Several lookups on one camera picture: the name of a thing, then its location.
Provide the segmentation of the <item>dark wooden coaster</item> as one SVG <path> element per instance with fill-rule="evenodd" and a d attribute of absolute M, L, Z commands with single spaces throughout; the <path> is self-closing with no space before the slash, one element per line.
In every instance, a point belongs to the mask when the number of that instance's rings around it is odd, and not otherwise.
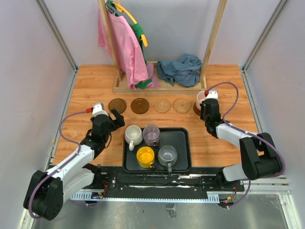
<path fill-rule="evenodd" d="M 121 98 L 112 99 L 108 104 L 108 109 L 111 112 L 115 109 L 119 114 L 122 114 L 127 108 L 127 103 Z"/>
<path fill-rule="evenodd" d="M 197 116 L 201 115 L 201 110 L 197 108 L 196 103 L 193 104 L 193 111 Z"/>

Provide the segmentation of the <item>pink ceramic mug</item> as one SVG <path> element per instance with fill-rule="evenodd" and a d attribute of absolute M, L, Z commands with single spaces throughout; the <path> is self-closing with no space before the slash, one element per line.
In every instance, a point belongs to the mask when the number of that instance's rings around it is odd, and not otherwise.
<path fill-rule="evenodd" d="M 205 91 L 200 91 L 196 96 L 196 107 L 201 109 L 201 103 L 205 100 Z"/>

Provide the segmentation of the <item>brown glass coaster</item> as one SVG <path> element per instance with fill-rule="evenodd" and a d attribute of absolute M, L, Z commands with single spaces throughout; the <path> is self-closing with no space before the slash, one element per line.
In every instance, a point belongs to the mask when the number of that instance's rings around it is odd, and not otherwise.
<path fill-rule="evenodd" d="M 149 102 L 144 98 L 136 98 L 131 103 L 131 110 L 139 115 L 146 113 L 149 107 Z"/>

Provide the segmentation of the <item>woven rattan coaster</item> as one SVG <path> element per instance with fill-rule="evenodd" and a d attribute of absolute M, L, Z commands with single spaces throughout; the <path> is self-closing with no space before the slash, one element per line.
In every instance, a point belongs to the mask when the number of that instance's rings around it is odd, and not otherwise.
<path fill-rule="evenodd" d="M 177 98 L 173 102 L 173 109 L 180 114 L 185 114 L 190 111 L 191 102 L 185 98 Z"/>

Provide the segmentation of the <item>purple glass mug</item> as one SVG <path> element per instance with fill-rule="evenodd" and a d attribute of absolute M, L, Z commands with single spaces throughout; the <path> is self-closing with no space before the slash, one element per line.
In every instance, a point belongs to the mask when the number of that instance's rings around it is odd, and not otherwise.
<path fill-rule="evenodd" d="M 160 129 L 155 125 L 148 125 L 143 129 L 142 132 L 144 142 L 147 146 L 154 148 L 159 147 L 161 132 Z"/>

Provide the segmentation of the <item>light woven coaster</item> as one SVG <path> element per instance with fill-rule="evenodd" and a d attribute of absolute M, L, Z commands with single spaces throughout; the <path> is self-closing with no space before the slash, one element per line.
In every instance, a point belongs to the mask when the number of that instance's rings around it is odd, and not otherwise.
<path fill-rule="evenodd" d="M 158 99 L 154 103 L 154 108 L 159 113 L 166 113 L 171 108 L 171 103 L 167 99 Z"/>

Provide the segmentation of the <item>grey glass mug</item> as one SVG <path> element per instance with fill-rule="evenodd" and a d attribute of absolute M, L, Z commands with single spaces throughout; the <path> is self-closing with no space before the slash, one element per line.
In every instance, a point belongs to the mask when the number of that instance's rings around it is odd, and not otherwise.
<path fill-rule="evenodd" d="M 177 157 L 176 149 L 170 145 L 162 146 L 158 151 L 158 161 L 167 168 L 168 173 L 172 173 L 172 166 L 176 163 Z"/>

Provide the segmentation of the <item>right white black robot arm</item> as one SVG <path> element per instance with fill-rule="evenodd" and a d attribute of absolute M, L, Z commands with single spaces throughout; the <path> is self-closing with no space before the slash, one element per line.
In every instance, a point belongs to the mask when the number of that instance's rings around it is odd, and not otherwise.
<path fill-rule="evenodd" d="M 238 147 L 241 153 L 241 163 L 224 167 L 216 178 L 220 190 L 228 190 L 236 180 L 275 177 L 284 172 L 283 159 L 270 134 L 247 132 L 222 119 L 217 99 L 205 99 L 200 107 L 207 132 Z"/>

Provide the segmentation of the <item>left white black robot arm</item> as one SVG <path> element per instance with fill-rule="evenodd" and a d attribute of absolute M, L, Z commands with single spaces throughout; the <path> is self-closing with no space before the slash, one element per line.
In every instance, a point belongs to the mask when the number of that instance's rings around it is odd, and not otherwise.
<path fill-rule="evenodd" d="M 116 109 L 111 112 L 115 119 L 101 103 L 85 110 L 84 113 L 92 114 L 92 128 L 77 143 L 76 150 L 58 165 L 32 175 L 23 207 L 33 219 L 53 220 L 80 189 L 86 186 L 96 189 L 102 184 L 101 170 L 90 162 L 109 146 L 112 132 L 125 125 L 124 117 Z"/>

